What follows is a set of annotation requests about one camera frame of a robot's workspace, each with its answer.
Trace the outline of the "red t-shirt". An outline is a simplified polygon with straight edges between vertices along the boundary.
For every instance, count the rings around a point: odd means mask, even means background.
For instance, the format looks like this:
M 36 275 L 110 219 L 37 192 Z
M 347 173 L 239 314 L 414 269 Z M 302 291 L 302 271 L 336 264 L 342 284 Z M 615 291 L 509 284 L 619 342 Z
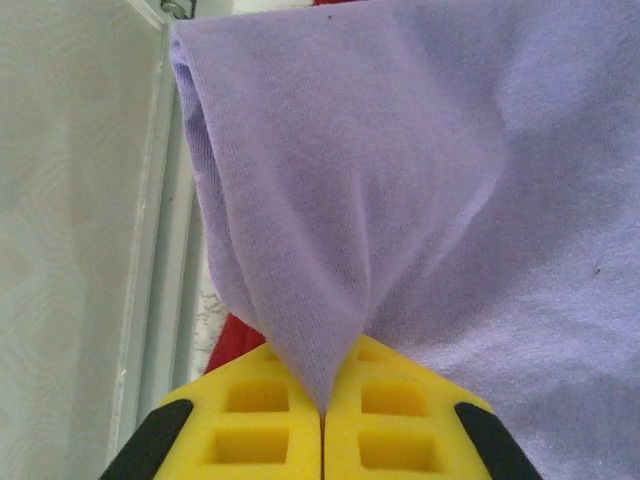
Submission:
M 265 343 L 265 337 L 229 313 L 210 355 L 204 375 L 243 356 Z

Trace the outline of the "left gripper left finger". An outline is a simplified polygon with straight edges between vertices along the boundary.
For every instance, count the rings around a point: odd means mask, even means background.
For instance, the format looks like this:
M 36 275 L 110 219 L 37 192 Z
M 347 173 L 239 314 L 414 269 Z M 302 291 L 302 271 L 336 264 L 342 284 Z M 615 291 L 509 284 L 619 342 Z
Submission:
M 262 345 L 171 392 L 99 480 L 322 480 L 315 405 Z

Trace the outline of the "purple t-shirt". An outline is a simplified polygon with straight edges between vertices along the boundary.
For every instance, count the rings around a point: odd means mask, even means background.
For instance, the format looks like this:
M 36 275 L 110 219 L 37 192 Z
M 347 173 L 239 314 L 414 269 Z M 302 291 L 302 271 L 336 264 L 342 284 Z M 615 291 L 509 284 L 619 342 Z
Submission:
M 325 408 L 368 334 L 544 480 L 640 480 L 640 0 L 362 0 L 179 22 L 222 302 Z

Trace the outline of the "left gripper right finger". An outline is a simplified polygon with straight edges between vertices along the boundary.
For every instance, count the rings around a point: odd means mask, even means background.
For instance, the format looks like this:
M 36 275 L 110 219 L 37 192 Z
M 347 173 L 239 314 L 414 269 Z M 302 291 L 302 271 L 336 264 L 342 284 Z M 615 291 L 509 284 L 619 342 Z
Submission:
M 543 480 L 490 405 L 361 336 L 334 383 L 324 480 Z

